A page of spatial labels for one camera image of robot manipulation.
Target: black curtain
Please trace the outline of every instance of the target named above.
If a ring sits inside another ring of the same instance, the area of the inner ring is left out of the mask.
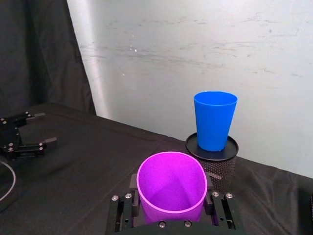
[[[66,0],[0,1],[0,116],[40,103],[95,114]]]

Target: black round platform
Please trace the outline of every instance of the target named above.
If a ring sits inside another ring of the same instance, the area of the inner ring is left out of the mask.
[[[235,157],[239,150],[237,142],[228,136],[226,146],[222,151],[206,151],[198,146],[197,133],[192,134],[186,139],[186,148],[194,157],[213,162],[229,160]]]

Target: magenta cup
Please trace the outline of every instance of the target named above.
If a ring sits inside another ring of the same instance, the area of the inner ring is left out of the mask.
[[[146,224],[200,220],[207,181],[203,168],[191,156],[162,152],[148,157],[138,170],[137,187]]]

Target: cup rim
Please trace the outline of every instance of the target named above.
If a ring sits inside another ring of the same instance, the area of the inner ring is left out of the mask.
[[[198,100],[196,100],[196,96],[201,94],[201,93],[214,93],[214,92],[219,92],[219,93],[224,93],[224,94],[230,94],[232,96],[234,96],[236,98],[236,101],[232,102],[232,103],[229,103],[229,104],[207,104],[207,103],[203,103],[203,102],[200,102]],[[224,91],[202,91],[202,92],[198,92],[194,95],[194,101],[196,101],[197,103],[199,104],[203,104],[203,105],[209,105],[209,106],[227,106],[227,105],[232,105],[232,104],[235,104],[237,103],[238,101],[238,97],[235,96],[234,94],[232,93],[229,93],[229,92],[224,92]]]
[[[195,161],[198,166],[200,167],[202,173],[203,173],[203,177],[204,177],[204,182],[205,182],[205,187],[204,187],[204,193],[201,197],[201,199],[195,204],[193,205],[192,207],[189,207],[187,209],[184,209],[184,210],[181,210],[181,211],[169,211],[169,210],[165,210],[165,209],[162,209],[160,207],[157,207],[155,205],[153,205],[151,202],[148,201],[148,199],[143,195],[141,189],[140,189],[140,185],[139,185],[139,175],[140,175],[140,170],[142,168],[142,166],[146,163],[146,161],[148,161],[150,158],[153,158],[155,157],[156,155],[159,155],[160,153],[179,153],[179,154],[182,154],[190,159],[192,159],[193,161]],[[159,212],[163,212],[163,213],[169,213],[169,214],[180,214],[180,213],[185,213],[185,212],[189,212],[191,210],[193,210],[194,208],[198,207],[201,203],[203,203],[204,201],[204,198],[206,196],[206,193],[207,193],[207,180],[206,180],[206,175],[205,175],[205,172],[204,172],[204,169],[203,167],[201,166],[201,164],[195,159],[193,158],[192,156],[188,155],[188,154],[185,154],[185,153],[181,153],[181,152],[175,152],[175,151],[168,151],[168,152],[159,152],[159,153],[155,153],[153,155],[151,155],[150,157],[148,157],[146,160],[144,160],[142,162],[142,164],[140,165],[139,167],[139,170],[138,170],[138,173],[137,173],[137,179],[136,179],[136,182],[137,182],[137,188],[138,188],[138,192],[139,192],[139,195],[142,197],[142,199],[150,206],[152,207],[153,209],[159,211]]]

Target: table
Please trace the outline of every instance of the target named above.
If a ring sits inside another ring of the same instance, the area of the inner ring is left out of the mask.
[[[23,140],[57,137],[58,146],[44,158],[10,163],[18,183],[15,200],[0,212],[1,235],[102,235],[111,196],[128,191],[141,162],[185,152],[183,141],[60,105],[29,111],[46,116],[20,129]],[[9,186],[11,178],[3,173],[0,182]],[[237,157],[232,188],[248,234],[312,233],[313,179]]]

